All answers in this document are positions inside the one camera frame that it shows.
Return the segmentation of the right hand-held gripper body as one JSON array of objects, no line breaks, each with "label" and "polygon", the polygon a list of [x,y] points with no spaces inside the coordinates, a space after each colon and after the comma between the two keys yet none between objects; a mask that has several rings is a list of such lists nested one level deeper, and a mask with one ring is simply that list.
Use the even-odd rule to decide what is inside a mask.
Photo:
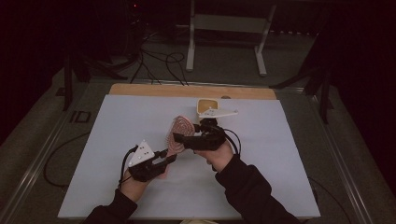
[{"label": "right hand-held gripper body", "polygon": [[228,116],[237,115],[237,110],[228,109],[208,109],[200,115],[202,119],[199,121],[199,125],[202,126],[203,132],[199,135],[194,135],[192,142],[185,148],[192,150],[216,150],[224,142],[229,141],[235,151],[238,150],[235,142],[225,132],[223,128],[218,125],[218,119]]}]

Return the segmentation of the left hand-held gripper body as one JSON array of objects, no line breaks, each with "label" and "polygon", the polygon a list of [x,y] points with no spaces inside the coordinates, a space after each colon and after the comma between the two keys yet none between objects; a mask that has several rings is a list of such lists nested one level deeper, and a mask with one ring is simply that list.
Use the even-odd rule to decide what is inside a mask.
[{"label": "left hand-held gripper body", "polygon": [[158,152],[153,151],[145,140],[136,147],[128,162],[128,171],[134,180],[148,182],[165,172],[165,159],[160,158]]}]

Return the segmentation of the pink hairbrush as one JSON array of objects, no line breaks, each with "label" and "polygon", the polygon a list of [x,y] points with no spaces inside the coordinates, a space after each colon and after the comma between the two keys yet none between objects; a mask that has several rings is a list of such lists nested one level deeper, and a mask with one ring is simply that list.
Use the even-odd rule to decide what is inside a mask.
[{"label": "pink hairbrush", "polygon": [[182,136],[194,136],[195,128],[193,123],[184,116],[177,116],[173,119],[168,135],[166,136],[165,160],[170,159],[172,156],[175,157],[185,150],[184,145],[175,140],[175,133],[181,134]]}]

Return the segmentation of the beige square cup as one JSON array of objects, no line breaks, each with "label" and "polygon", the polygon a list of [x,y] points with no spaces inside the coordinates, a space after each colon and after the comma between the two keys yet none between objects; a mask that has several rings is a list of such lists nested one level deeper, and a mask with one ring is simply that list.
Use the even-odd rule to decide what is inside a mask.
[{"label": "beige square cup", "polygon": [[219,102],[215,99],[200,98],[196,104],[197,120],[201,121],[200,115],[208,109],[218,109]]}]

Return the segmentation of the person's right hand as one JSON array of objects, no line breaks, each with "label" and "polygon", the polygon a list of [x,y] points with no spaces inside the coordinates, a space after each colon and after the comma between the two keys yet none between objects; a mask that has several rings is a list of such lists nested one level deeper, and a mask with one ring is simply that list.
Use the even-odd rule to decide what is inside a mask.
[{"label": "person's right hand", "polygon": [[207,163],[220,173],[233,157],[233,150],[229,142],[224,142],[216,150],[195,150],[195,154],[206,159]]}]

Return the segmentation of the person's left hand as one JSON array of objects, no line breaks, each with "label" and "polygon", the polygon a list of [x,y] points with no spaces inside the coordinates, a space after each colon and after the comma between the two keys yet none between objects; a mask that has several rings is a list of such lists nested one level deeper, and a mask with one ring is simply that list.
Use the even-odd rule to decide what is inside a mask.
[{"label": "person's left hand", "polygon": [[126,171],[120,183],[120,192],[131,201],[137,203],[143,196],[149,182],[134,180],[129,171]]}]

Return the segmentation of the white table mat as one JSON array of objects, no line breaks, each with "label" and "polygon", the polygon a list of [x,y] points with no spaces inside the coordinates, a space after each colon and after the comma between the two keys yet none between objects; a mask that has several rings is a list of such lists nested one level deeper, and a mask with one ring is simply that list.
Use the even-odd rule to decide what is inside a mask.
[{"label": "white table mat", "polygon": [[[197,101],[190,97],[108,95],[93,125],[64,202],[61,218],[84,218],[113,200],[125,153],[146,141],[153,150],[166,147],[166,135],[177,116],[196,120]],[[307,175],[283,107],[278,100],[221,99],[232,110],[220,118],[241,142],[241,159],[255,165],[273,196],[297,217],[318,217]],[[135,219],[238,219],[223,187],[205,159],[186,150],[169,165],[165,177],[153,180],[133,214]]]}]

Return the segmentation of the black metal stand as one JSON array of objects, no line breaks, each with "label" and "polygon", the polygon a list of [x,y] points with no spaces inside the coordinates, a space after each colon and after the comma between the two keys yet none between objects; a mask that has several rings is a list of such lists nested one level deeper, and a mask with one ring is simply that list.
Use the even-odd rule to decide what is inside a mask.
[{"label": "black metal stand", "polygon": [[67,52],[64,55],[64,86],[56,93],[57,96],[62,96],[64,98],[64,111],[66,111],[73,102],[73,75],[76,75],[77,79],[81,82],[89,82],[91,79],[89,66],[99,70],[107,77],[118,80],[126,79],[126,77],[118,75],[116,72],[106,68],[104,65],[82,52]]},{"label": "black metal stand", "polygon": [[289,87],[291,84],[307,78],[307,82],[303,87],[303,93],[310,96],[315,96],[319,93],[319,116],[322,121],[327,124],[327,110],[330,105],[329,94],[333,67],[333,63],[313,66],[303,65],[296,76],[290,77],[275,85],[270,85],[269,88],[282,90]]}]

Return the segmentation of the white metal stand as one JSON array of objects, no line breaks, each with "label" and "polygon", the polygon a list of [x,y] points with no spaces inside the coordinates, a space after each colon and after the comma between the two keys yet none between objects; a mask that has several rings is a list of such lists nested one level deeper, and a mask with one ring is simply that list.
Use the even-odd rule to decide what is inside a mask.
[{"label": "white metal stand", "polygon": [[189,24],[189,46],[186,60],[186,70],[191,72],[194,68],[195,56],[195,31],[222,31],[260,34],[261,42],[254,48],[259,75],[267,76],[267,70],[263,58],[263,48],[269,35],[276,5],[272,4],[265,18],[235,17],[223,15],[197,14],[195,12],[195,1],[190,0],[190,24]]}]

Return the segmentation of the black square floor bracket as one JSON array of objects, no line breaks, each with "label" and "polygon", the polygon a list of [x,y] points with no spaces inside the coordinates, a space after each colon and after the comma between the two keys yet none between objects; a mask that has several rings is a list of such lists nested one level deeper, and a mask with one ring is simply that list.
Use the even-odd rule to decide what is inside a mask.
[{"label": "black square floor bracket", "polygon": [[87,123],[90,121],[92,113],[89,111],[74,111],[69,120],[70,123]]}]

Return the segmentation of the metal floor rail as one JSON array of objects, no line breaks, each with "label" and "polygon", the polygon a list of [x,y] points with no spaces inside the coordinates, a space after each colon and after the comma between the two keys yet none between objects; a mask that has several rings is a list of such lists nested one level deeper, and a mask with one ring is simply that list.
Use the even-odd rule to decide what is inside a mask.
[{"label": "metal floor rail", "polygon": [[318,125],[320,126],[320,129],[324,132],[324,138],[326,143],[328,144],[328,149],[332,156],[334,166],[336,167],[340,179],[344,185],[346,194],[356,214],[357,220],[360,224],[373,224],[371,215],[369,214],[366,205],[361,197],[361,193],[358,190],[353,176],[347,167],[340,147],[336,143],[336,140],[333,136],[332,130],[330,126],[323,121],[318,112],[318,98],[316,96],[308,95],[307,100],[311,108],[313,109],[314,116],[316,118],[316,121],[318,122]]},{"label": "metal floor rail", "polygon": [[0,224],[80,224],[80,218],[58,216],[68,185],[87,139],[87,127],[70,123],[71,108],[57,119],[28,127],[11,142],[21,151],[9,155],[15,162],[9,175],[21,174],[19,183],[8,186],[6,205],[0,209]]}]

